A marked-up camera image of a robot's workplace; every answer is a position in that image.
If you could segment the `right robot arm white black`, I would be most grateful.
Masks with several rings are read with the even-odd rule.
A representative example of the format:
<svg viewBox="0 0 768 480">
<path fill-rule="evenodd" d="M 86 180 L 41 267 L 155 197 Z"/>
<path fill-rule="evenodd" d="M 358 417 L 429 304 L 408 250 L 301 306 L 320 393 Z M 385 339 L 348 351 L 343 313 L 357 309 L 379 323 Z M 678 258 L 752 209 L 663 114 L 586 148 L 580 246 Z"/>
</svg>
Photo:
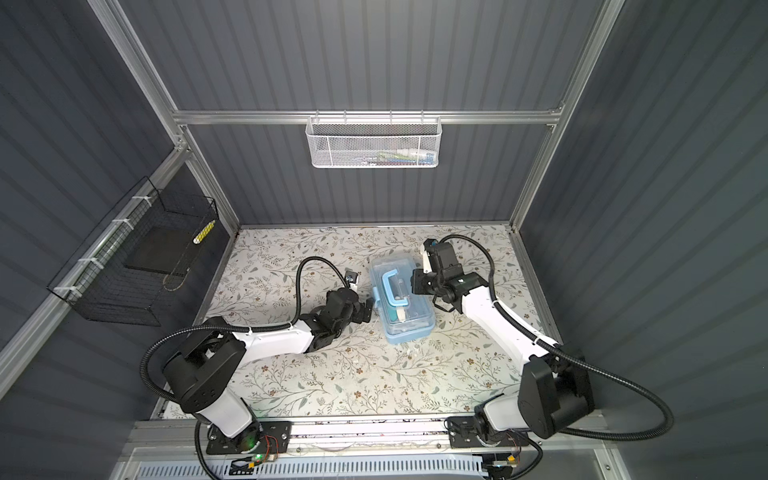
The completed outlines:
<svg viewBox="0 0 768 480">
<path fill-rule="evenodd" d="M 562 354 L 549 352 L 546 348 L 554 347 L 556 341 L 498 300 L 481 276 L 472 273 L 441 280 L 435 272 L 416 269 L 412 292 L 447 301 L 478 324 L 518 369 L 517 394 L 500 394 L 476 408 L 478 429 L 484 435 L 525 429 L 546 439 L 594 411 L 587 371 Z"/>
</svg>

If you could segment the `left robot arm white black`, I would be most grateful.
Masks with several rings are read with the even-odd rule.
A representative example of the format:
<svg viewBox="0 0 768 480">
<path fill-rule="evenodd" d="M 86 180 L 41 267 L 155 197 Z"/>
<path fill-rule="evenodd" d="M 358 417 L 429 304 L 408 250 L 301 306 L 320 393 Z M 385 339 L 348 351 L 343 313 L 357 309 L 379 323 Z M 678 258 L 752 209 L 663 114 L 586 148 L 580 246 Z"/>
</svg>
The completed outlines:
<svg viewBox="0 0 768 480">
<path fill-rule="evenodd" d="M 326 303 L 301 314 L 291 326 L 256 332 L 236 331 L 213 317 L 190 332 L 162 368 L 174 402 L 188 414 L 234 439 L 257 431 L 258 420 L 229 384 L 243 365 L 285 354 L 307 354 L 331 345 L 351 324 L 368 323 L 375 306 L 350 288 L 332 290 Z"/>
</svg>

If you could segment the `blue plastic tool box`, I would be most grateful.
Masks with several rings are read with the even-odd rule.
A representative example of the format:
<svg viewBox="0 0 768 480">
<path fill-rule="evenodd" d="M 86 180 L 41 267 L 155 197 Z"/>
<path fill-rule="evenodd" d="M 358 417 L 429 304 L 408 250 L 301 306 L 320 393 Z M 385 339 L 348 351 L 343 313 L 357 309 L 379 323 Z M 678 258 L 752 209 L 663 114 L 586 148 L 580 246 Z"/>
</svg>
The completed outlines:
<svg viewBox="0 0 768 480">
<path fill-rule="evenodd" d="M 427 297 L 412 292 L 416 268 L 414 258 L 403 253 L 375 259 L 369 268 L 375 308 L 392 345 L 427 337 L 436 325 Z"/>
</svg>

